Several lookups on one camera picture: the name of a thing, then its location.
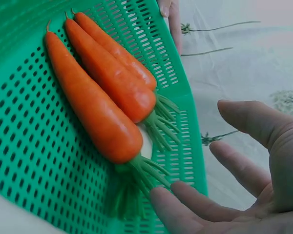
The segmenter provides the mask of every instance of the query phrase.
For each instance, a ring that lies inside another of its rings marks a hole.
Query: plastic colander
[[[192,93],[156,0],[0,0],[0,194],[72,234],[166,233],[150,204],[146,219],[109,218],[111,164],[74,115],[48,60],[45,26],[71,48],[64,11],[92,17],[157,78],[158,92],[181,109],[180,145],[152,159],[207,193]]]

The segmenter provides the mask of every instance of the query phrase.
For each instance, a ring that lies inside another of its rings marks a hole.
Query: printed flower
[[[293,115],[293,90],[281,90],[270,95],[275,109]]]

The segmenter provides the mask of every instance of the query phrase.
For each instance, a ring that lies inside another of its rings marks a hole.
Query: palm
[[[223,207],[177,182],[171,186],[175,196],[162,188],[152,191],[158,216],[173,234],[293,230],[293,212],[289,212],[293,211],[293,117],[257,102],[220,103],[219,110],[229,124],[269,150],[271,176],[229,145],[215,142],[210,146],[212,153],[257,198],[256,202],[245,211]]]

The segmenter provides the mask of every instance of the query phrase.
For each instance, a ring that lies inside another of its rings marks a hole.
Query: carrot
[[[157,100],[155,110],[157,113],[167,119],[175,120],[164,105],[170,107],[175,112],[180,113],[178,106],[162,95],[157,94],[155,90],[157,81],[152,73],[131,53],[110,37],[104,30],[102,30],[91,18],[82,12],[75,13],[73,10],[72,12],[75,15],[75,21],[80,27],[82,27],[99,45],[114,56],[117,61],[119,61],[136,78],[143,81],[150,90],[155,92]]]
[[[141,156],[143,140],[138,127],[82,69],[61,40],[49,31],[49,24],[45,44],[55,75],[75,114],[98,151],[114,163],[121,184],[126,184],[122,189],[124,193],[118,191],[117,199],[123,199],[122,195],[131,192],[133,199],[139,199],[137,190],[148,197],[154,185],[147,173],[169,188],[167,180],[154,168],[166,175],[169,173],[159,164]],[[121,205],[114,208],[120,210],[118,216],[123,216]]]
[[[176,131],[178,129],[166,119],[156,115],[155,94],[68,16],[65,28],[70,42],[80,55],[90,76],[134,123],[143,122],[146,125],[148,133],[159,149],[163,150],[164,146],[171,150],[159,129],[180,143],[165,124]]]

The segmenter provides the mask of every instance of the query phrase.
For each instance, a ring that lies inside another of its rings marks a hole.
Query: white tablecloth
[[[217,110],[219,99],[259,100],[293,114],[293,0],[180,0],[181,21],[192,29],[183,36],[183,54],[233,49],[182,57],[192,87],[202,134],[210,137],[234,129]],[[269,169],[268,152],[246,134],[223,139],[256,164]],[[245,209],[254,197],[203,146],[209,196],[222,205]]]

